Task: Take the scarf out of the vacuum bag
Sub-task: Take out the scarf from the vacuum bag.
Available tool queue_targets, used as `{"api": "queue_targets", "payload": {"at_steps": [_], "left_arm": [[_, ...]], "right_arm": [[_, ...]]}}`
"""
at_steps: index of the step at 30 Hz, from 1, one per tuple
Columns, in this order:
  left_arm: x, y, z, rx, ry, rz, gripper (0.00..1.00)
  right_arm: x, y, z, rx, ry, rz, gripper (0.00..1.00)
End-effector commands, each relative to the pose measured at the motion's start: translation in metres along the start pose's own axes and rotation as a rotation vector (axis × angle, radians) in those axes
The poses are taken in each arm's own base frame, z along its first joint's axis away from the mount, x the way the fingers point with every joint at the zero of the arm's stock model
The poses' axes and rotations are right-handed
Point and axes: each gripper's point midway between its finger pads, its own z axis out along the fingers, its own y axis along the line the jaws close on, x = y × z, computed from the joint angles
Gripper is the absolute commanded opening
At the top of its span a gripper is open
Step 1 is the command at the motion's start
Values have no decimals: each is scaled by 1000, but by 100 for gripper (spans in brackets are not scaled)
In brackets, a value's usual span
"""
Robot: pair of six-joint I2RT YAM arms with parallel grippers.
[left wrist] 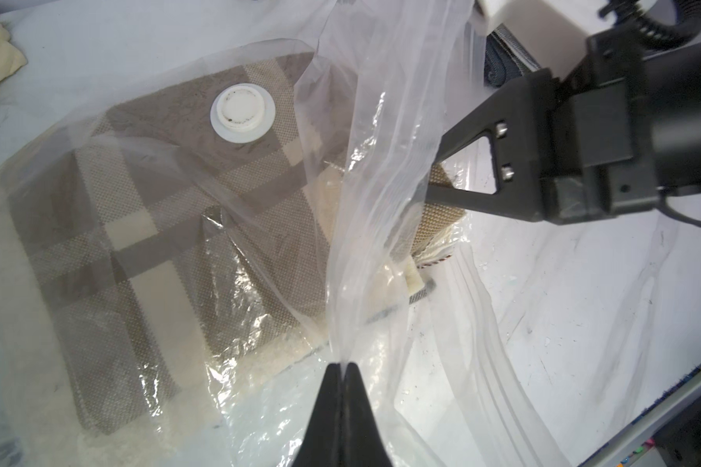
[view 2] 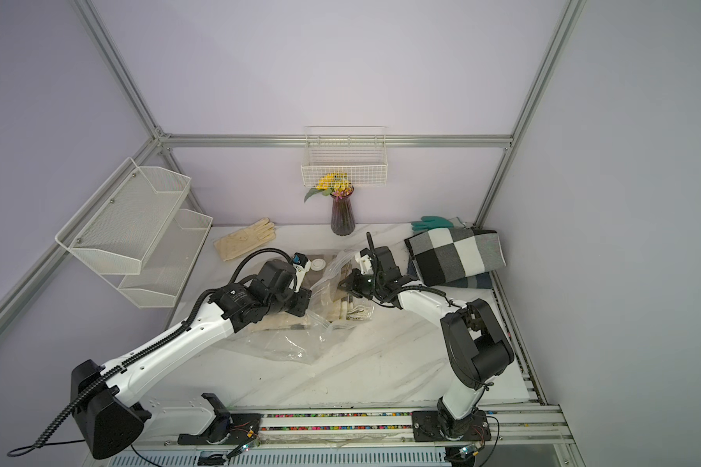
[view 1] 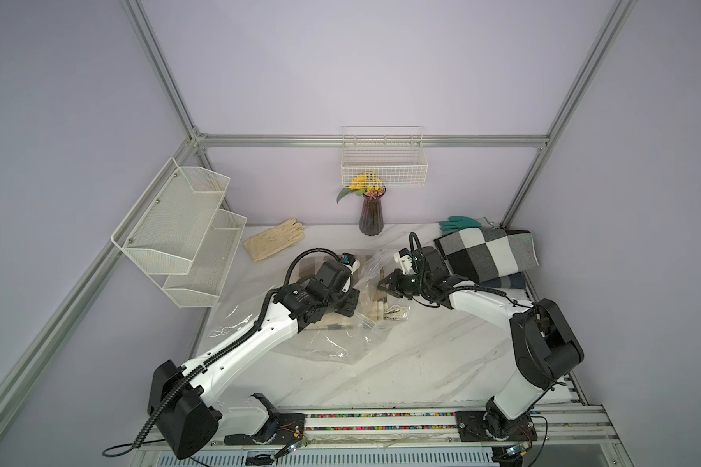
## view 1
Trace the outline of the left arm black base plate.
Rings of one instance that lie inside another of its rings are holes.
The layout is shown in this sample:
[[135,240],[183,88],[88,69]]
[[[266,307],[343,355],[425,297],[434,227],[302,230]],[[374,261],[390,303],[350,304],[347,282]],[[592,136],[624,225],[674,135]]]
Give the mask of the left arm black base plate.
[[269,416],[255,434],[234,434],[223,438],[225,446],[283,446],[296,439],[297,432],[303,433],[306,425],[305,414],[287,413]]

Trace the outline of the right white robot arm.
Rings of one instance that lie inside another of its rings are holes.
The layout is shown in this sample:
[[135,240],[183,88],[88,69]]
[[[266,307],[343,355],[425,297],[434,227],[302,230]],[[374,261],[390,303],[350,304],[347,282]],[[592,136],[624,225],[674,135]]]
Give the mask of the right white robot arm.
[[445,307],[480,318],[510,334],[516,370],[491,397],[477,422],[481,435],[505,441],[531,421],[535,404],[584,360],[584,351],[560,307],[549,299],[520,301],[451,272],[442,254],[416,233],[395,253],[396,268],[378,289],[425,307]]

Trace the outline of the black white grey checked scarf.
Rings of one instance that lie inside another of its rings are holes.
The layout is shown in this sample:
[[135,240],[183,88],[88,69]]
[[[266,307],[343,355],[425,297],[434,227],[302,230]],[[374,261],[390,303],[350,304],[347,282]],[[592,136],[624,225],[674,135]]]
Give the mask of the black white grey checked scarf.
[[451,271],[475,283],[511,276],[539,265],[528,231],[469,228],[434,239]]

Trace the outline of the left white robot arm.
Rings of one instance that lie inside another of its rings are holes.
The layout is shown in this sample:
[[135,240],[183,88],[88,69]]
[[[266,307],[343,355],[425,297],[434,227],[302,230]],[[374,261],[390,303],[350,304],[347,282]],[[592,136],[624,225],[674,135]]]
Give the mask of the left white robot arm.
[[216,402],[237,376],[327,313],[354,314],[359,291],[352,286],[352,275],[358,267],[351,253],[338,255],[321,247],[300,253],[282,286],[265,294],[247,328],[181,365],[167,360],[154,371],[146,422],[134,441],[107,448],[101,455],[115,458],[140,449],[149,443],[153,430],[178,459],[198,453],[225,425],[226,411]]

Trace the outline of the brown beige plaid scarf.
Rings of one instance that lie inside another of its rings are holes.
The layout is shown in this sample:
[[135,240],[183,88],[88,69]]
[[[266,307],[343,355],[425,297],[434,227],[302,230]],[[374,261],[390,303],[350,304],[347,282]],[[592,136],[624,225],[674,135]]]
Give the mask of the brown beige plaid scarf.
[[393,249],[381,249],[372,253],[370,250],[356,251],[356,260],[360,263],[354,272],[352,283],[359,291],[358,306],[352,317],[339,313],[327,313],[321,321],[309,326],[313,331],[339,331],[387,329],[395,324],[407,321],[411,311],[409,302],[398,299],[381,291],[381,281],[396,268]]

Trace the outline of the grey blue plaid scarf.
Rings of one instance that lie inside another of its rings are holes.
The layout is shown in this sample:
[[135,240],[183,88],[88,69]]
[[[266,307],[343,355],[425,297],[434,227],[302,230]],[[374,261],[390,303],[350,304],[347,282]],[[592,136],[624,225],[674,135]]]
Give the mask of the grey blue plaid scarf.
[[482,287],[493,289],[527,289],[525,276],[521,272],[516,272],[516,274],[510,274],[509,276],[502,276],[483,281],[480,282],[479,285]]

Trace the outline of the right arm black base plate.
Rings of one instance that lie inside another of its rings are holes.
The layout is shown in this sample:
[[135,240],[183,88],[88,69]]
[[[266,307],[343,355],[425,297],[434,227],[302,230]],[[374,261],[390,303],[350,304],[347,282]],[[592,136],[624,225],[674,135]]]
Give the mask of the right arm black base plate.
[[462,442],[537,441],[537,432],[529,414],[509,420],[496,410],[457,411],[455,418]]

